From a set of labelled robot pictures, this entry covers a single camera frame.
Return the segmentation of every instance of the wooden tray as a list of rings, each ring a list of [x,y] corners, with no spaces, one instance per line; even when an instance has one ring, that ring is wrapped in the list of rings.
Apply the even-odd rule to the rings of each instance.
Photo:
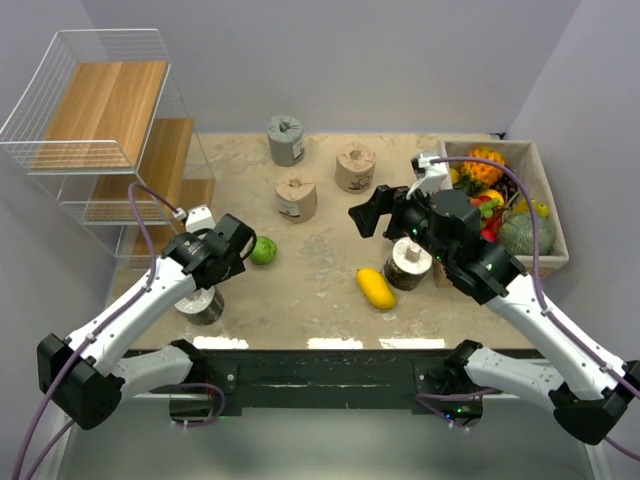
[[[167,66],[166,61],[81,63],[43,140],[88,143],[43,145],[31,169],[131,167],[116,148],[91,140],[115,140],[137,166]]]

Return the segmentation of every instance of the yellow mango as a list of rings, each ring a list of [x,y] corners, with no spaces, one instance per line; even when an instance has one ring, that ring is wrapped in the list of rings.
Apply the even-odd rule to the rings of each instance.
[[[365,297],[374,307],[389,310],[396,306],[396,297],[380,272],[373,268],[361,268],[356,278]]]

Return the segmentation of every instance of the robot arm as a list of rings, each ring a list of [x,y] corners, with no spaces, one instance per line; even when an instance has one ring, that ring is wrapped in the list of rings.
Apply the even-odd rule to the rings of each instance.
[[[349,210],[360,235],[370,237],[382,214],[391,214],[383,234],[390,240],[408,236],[445,268],[453,286],[517,328],[554,368],[499,355],[475,342],[463,342],[451,362],[478,386],[516,394],[553,410],[574,437],[597,444],[613,428],[633,398],[622,385],[562,332],[546,313],[577,336],[634,386],[640,363],[624,362],[594,342],[552,302],[543,310],[533,279],[503,246],[480,235],[480,212],[457,190],[435,192],[442,164],[420,154],[412,160],[418,181],[413,187],[376,188],[371,199]]]
[[[118,404],[139,393],[183,382],[202,362],[186,341],[157,352],[123,359],[127,350],[164,312],[197,289],[213,288],[244,271],[243,250],[255,232],[231,215],[217,224],[210,210],[197,207],[185,219],[187,232],[176,235],[151,270],[104,312],[64,340],[51,334],[38,345],[39,384],[46,392],[62,365],[85,340],[90,345],[64,377],[53,401],[83,429],[102,423]],[[99,335],[95,329],[141,289],[146,290]]]

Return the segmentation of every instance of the wooden shelf board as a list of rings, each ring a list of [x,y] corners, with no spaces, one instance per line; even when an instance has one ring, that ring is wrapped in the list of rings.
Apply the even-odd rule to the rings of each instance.
[[[137,165],[166,61],[81,63],[43,140],[115,140]],[[127,168],[104,144],[43,145],[33,170]]]
[[[214,180],[212,178],[205,180],[183,180],[180,188],[180,197],[177,205],[189,210],[198,205],[211,205],[213,198]],[[181,223],[177,224],[178,231],[183,232],[184,228]],[[173,237],[173,230],[169,225],[152,225],[148,227],[156,255],[159,254],[164,247],[167,246],[169,240]],[[132,252],[134,258],[130,261],[133,268],[149,266],[148,258],[140,258],[140,256],[148,257],[149,249],[147,243],[142,236],[142,232],[138,232]]]
[[[192,118],[160,118],[154,120],[144,150],[138,174],[145,183],[172,204],[178,203],[180,183],[193,132]],[[135,175],[102,175],[98,178],[85,221],[134,221],[128,203],[129,184],[137,182]],[[150,201],[148,193],[137,189],[136,200]],[[140,205],[145,221],[164,219],[155,204]]]

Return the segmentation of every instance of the wire shelf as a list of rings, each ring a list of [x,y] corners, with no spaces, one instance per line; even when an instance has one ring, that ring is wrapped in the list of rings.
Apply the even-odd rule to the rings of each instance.
[[[131,182],[177,204],[212,195],[211,166],[156,29],[56,33],[0,128],[0,149],[132,268],[148,267],[150,256],[127,199]],[[171,213],[140,192],[136,203],[163,248],[177,228]]]
[[[132,173],[169,72],[155,29],[60,31],[0,129],[0,148],[29,173]]]
[[[62,202],[62,207],[84,225],[137,225],[128,201]],[[136,201],[140,216],[147,225],[165,225],[167,215],[153,201]]]

